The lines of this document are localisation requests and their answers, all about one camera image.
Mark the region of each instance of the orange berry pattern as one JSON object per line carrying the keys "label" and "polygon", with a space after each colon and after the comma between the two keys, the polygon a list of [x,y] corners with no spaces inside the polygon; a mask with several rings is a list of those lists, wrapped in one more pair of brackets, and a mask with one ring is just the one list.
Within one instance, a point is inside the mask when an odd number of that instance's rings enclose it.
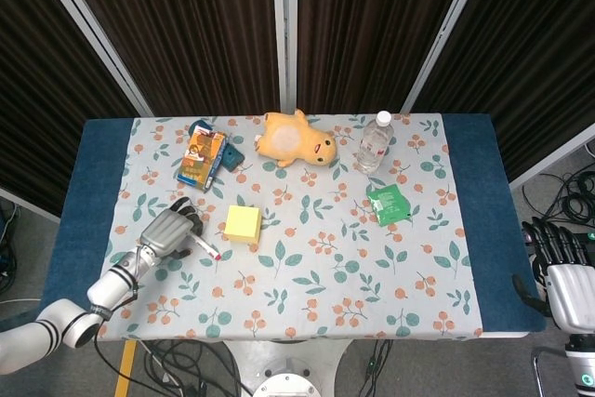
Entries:
{"label": "orange berry pattern", "polygon": [[[103,339],[477,337],[482,321],[458,194],[439,114],[395,114],[378,171],[354,168],[370,114],[312,115],[335,139],[328,165],[280,168],[256,154],[263,116],[197,117],[245,160],[217,171],[210,189],[179,182],[188,117],[135,119],[113,210],[106,272],[151,221],[188,197],[214,260],[191,239],[139,280],[139,298],[101,328]],[[396,184],[407,219],[379,227],[367,193]],[[257,206],[257,244],[225,236],[229,205]]]}

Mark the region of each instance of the green packet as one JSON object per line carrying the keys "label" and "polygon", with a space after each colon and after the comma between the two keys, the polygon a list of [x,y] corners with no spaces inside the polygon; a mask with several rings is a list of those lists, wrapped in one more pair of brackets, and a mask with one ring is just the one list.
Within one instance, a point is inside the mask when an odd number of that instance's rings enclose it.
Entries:
{"label": "green packet", "polygon": [[373,190],[367,196],[381,227],[411,217],[411,204],[403,197],[397,185]]}

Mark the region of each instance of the pen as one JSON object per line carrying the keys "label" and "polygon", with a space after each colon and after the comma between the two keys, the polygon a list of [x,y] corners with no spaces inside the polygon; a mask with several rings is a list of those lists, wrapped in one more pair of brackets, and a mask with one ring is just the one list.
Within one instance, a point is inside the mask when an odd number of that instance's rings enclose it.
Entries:
{"label": "pen", "polygon": [[194,239],[194,242],[200,245],[206,251],[206,253],[209,254],[211,258],[213,258],[214,260],[221,259],[221,254],[211,245],[207,244],[202,237],[192,233],[190,233],[190,236],[192,237],[192,239]]}

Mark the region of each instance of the plush toy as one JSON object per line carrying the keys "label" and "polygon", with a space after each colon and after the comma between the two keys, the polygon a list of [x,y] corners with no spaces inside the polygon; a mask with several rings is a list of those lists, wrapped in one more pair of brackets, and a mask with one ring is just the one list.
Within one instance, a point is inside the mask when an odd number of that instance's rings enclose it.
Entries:
{"label": "plush toy", "polygon": [[298,158],[312,165],[328,165],[335,159],[337,145],[332,135],[310,127],[306,115],[269,112],[264,115],[264,135],[257,136],[257,152],[274,158],[279,167]]}

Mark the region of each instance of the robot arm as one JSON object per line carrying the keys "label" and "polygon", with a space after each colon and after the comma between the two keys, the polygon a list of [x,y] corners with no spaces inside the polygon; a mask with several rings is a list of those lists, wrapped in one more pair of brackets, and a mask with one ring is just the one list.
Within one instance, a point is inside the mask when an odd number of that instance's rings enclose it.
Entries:
{"label": "robot arm", "polygon": [[164,210],[142,232],[139,247],[127,252],[91,285],[87,291],[89,311],[60,299],[43,309],[34,322],[1,333],[0,375],[41,360],[61,343],[80,348],[94,337],[103,321],[112,317],[116,305],[130,290],[133,297],[127,301],[136,299],[138,280],[161,258],[172,255],[189,233],[202,233],[203,222],[194,207],[190,203],[183,206],[189,201],[183,197]]}
{"label": "robot arm", "polygon": [[[576,237],[565,228],[533,218],[522,228],[535,246],[538,269],[544,272],[547,300],[533,298],[518,276],[512,277],[522,301],[551,316],[556,325],[570,335],[566,357],[570,362],[579,395],[595,396],[595,268]],[[539,395],[541,389],[536,369],[538,352],[534,352],[534,373]]]}

